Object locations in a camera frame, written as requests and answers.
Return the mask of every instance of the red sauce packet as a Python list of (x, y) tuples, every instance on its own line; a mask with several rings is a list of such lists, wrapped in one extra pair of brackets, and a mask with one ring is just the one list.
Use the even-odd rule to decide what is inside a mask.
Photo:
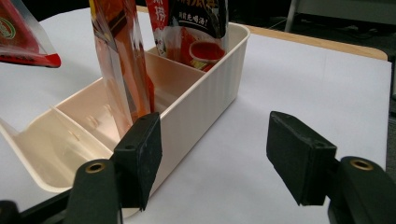
[(207, 71), (227, 52), (227, 0), (146, 0), (158, 53)]
[(0, 1), (0, 62), (61, 65), (44, 30), (21, 0)]

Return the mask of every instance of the cream plastic tray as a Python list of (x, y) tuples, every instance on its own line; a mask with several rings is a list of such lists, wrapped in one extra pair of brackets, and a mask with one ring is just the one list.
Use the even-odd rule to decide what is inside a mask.
[[(154, 192), (238, 93), (249, 30), (230, 23), (229, 52), (209, 72), (146, 52), (161, 113), (163, 159)], [(42, 189), (70, 189), (77, 168), (108, 159), (120, 141), (102, 79), (32, 121), (21, 133), (0, 120), (0, 131)]]

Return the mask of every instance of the white table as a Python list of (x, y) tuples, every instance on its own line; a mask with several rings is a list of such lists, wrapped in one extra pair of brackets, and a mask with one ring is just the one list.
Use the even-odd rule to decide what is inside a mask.
[[(149, 16), (139, 13), (145, 49)], [(30, 121), (100, 75), (90, 11), (42, 21), (62, 59), (57, 69), (0, 63), (0, 118)], [(265, 155), (269, 113), (292, 114), (338, 146), (385, 167), (390, 63), (252, 35), (235, 101), (125, 223), (328, 223), (327, 205), (299, 207)], [(0, 199), (23, 211), (51, 196), (0, 137)]]

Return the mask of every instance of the plastic food pouch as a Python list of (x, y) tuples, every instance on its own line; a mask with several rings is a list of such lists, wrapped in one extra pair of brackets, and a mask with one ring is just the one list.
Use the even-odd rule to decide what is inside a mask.
[(0, 1), (0, 62), (61, 66), (44, 29), (21, 0)]
[(227, 52), (227, 0), (146, 0), (158, 53), (207, 71)]
[(90, 0), (96, 53), (120, 137), (154, 110), (134, 0)]

